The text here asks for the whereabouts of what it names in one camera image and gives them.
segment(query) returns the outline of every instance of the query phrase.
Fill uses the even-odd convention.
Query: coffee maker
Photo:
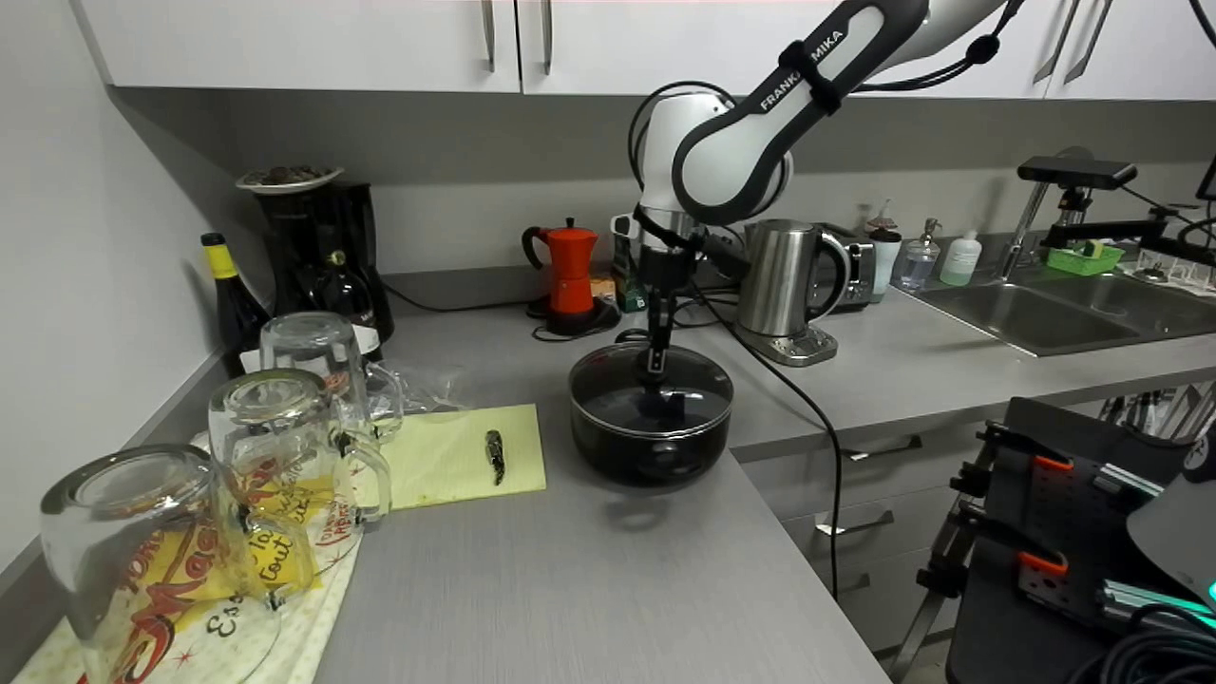
[[[271,311],[339,311],[389,340],[394,321],[377,272],[373,188],[339,176],[344,168],[275,168],[235,183],[266,212]]]

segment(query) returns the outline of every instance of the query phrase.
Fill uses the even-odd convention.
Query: pen
[[[502,487],[506,480],[506,456],[502,456],[502,432],[498,430],[487,430],[487,461],[496,468],[496,487]]]

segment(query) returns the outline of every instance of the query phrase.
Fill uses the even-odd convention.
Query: yellow notepad
[[[496,463],[487,456],[489,430],[502,432],[502,481],[496,481]],[[393,508],[502,497],[549,487],[531,404],[409,414],[379,447],[393,471]]]

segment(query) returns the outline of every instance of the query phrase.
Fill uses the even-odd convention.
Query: stainless steel kettle
[[[833,311],[846,285],[846,252],[822,225],[760,221],[744,226],[748,276],[741,291],[738,334],[776,363],[819,363],[836,358],[836,337],[811,328]],[[833,257],[836,282],[811,311],[812,262]]]

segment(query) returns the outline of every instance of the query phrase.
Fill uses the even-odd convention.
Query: sink
[[[1216,334],[1216,299],[1145,276],[1036,276],[931,288],[921,299],[1036,358]]]
[[[921,299],[990,329],[992,337],[1023,347],[1036,358],[1142,340],[1133,328],[1106,319],[1100,311],[1086,311],[1081,302],[1054,299],[1025,285],[935,288],[935,291],[921,291]]]

